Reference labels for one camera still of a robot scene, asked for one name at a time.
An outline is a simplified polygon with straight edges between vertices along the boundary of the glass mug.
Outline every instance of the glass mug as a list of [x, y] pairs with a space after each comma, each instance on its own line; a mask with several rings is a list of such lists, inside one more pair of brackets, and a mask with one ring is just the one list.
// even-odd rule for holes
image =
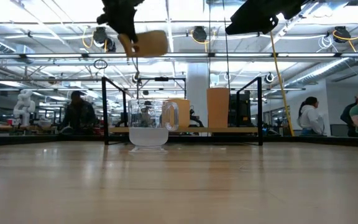
[[163, 100], [128, 102], [129, 139], [139, 149], [164, 151], [169, 131], [178, 129], [178, 105]]

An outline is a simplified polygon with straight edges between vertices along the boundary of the ceiling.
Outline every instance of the ceiling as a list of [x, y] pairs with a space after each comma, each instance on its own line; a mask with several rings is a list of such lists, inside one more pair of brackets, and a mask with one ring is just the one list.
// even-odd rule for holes
[[[93, 45], [87, 48], [84, 45], [92, 43], [90, 36], [98, 26], [96, 18], [103, 13], [102, 1], [85, 0], [23, 0], [22, 3], [27, 11], [17, 7], [10, 0], [0, 0], [0, 41], [6, 45], [15, 47], [26, 45], [37, 54], [59, 54], [59, 53], [103, 53], [102, 47]], [[150, 30], [164, 30], [170, 39], [170, 51], [182, 53], [205, 53], [207, 52], [272, 52], [269, 46], [270, 36], [256, 34], [233, 35], [227, 37], [224, 32], [225, 23], [228, 26], [231, 22], [230, 16], [238, 9], [240, 4], [228, 4], [223, 10], [222, 6], [209, 6], [203, 1], [194, 0], [145, 0], [137, 7], [135, 15], [135, 29], [137, 32], [147, 32]], [[346, 6], [336, 10], [331, 10], [325, 4], [314, 6], [310, 14], [304, 18], [294, 18], [286, 21], [281, 15], [279, 25], [273, 30], [273, 34], [281, 34], [277, 37], [275, 48], [277, 52], [343, 52], [348, 51], [348, 44], [330, 43], [329, 39], [323, 39], [327, 32], [332, 32], [336, 26], [346, 26], [346, 29], [353, 37], [358, 36], [358, 6]], [[204, 26], [208, 37], [211, 38], [208, 44], [196, 43], [191, 31], [195, 26]], [[117, 52], [124, 52], [115, 33], [107, 27], [107, 33], [115, 41]], [[67, 63], [79, 62], [78, 59], [62, 60]], [[126, 64], [126, 58], [111, 59], [113, 64], [105, 70], [97, 70], [93, 66], [28, 66], [27, 74], [31, 78], [95, 78], [105, 75], [114, 80], [124, 88], [135, 87], [132, 77], [136, 72], [135, 66], [131, 63]], [[23, 76], [25, 67], [18, 66], [15, 61], [7, 62], [0, 60], [0, 67], [10, 70], [13, 75], [9, 77]], [[44, 63], [46, 60], [38, 59], [36, 62]], [[139, 71], [142, 77], [186, 77], [187, 65], [190, 59], [169, 61], [139, 59]], [[300, 61], [279, 61], [279, 70], [283, 73], [285, 81], [297, 73], [320, 63], [319, 60], [300, 60]], [[265, 75], [268, 72], [276, 73], [275, 64], [272, 60], [264, 61], [235, 61], [229, 62], [229, 72], [231, 74], [231, 86], [242, 87], [258, 75]], [[211, 62], [210, 70], [212, 74], [219, 77], [217, 86], [226, 86], [228, 83], [225, 74], [227, 72], [226, 59]], [[342, 71], [341, 74], [330, 77], [330, 80], [348, 75], [352, 70]], [[343, 82], [358, 82], [358, 75], [350, 77]], [[24, 83], [33, 86], [35, 83]], [[51, 85], [48, 83], [36, 83], [38, 87], [44, 86], [53, 88], [64, 88], [63, 83]], [[83, 80], [82, 88], [101, 88], [100, 82]], [[183, 97], [184, 92], [175, 82], [149, 82], [146, 87], [156, 88], [176, 88], [176, 91], [156, 91], [155, 97]], [[66, 91], [45, 92], [44, 95], [64, 96]]]

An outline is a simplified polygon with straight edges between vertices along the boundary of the wooden table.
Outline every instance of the wooden table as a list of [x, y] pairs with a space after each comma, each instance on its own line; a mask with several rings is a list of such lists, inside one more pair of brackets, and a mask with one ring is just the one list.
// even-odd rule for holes
[[[110, 133], [128, 133], [129, 128], [109, 128]], [[258, 128], [178, 128], [173, 133], [257, 133]]]
[[21, 126], [21, 127], [12, 127], [9, 125], [2, 125], [0, 126], [0, 131], [11, 131], [13, 129], [21, 130], [21, 131], [54, 131], [56, 130], [56, 127], [38, 127], [38, 126]]
[[0, 146], [0, 223], [358, 223], [358, 147]]

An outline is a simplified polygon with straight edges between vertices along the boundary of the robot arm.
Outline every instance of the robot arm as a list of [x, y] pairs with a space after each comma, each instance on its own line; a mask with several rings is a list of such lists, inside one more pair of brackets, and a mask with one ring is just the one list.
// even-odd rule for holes
[[133, 43], [137, 42], [134, 17], [136, 9], [144, 0], [102, 0], [104, 14], [97, 18], [99, 25], [107, 23], [119, 34], [126, 34]]

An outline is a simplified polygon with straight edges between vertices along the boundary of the black metal frame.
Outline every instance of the black metal frame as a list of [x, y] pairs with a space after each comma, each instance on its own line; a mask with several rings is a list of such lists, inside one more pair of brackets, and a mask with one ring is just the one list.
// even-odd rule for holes
[[124, 126], [128, 127], [128, 120], [127, 120], [127, 98], [126, 95], [128, 94], [125, 90], [117, 86], [113, 81], [106, 77], [102, 77], [102, 97], [103, 97], [103, 130], [104, 130], [104, 144], [109, 144], [109, 115], [107, 113], [107, 88], [106, 82], [110, 83], [112, 86], [116, 87], [122, 93], [122, 101], [124, 107]]
[[136, 99], [139, 99], [139, 82], [141, 82], [142, 80], [147, 80], [147, 82], [149, 82], [150, 80], [154, 80], [156, 82], [164, 82], [164, 81], [158, 81], [158, 78], [167, 78], [168, 80], [182, 80], [185, 83], [185, 87], [184, 87], [184, 91], [185, 91], [185, 99], [187, 97], [187, 90], [186, 90], [186, 78], [169, 78], [169, 77], [155, 77], [155, 78], [138, 78], [137, 82], [136, 82]]
[[264, 135], [263, 135], [263, 121], [262, 121], [262, 77], [256, 77], [254, 78], [251, 82], [249, 82], [248, 84], [246, 84], [244, 87], [242, 87], [239, 91], [237, 91], [236, 95], [237, 95], [237, 99], [236, 99], [236, 125], [237, 127], [240, 126], [240, 112], [241, 112], [241, 107], [240, 107], [240, 92], [242, 90], [245, 90], [248, 86], [251, 86], [254, 82], [257, 82], [257, 94], [258, 94], [258, 145], [263, 146], [264, 145]]

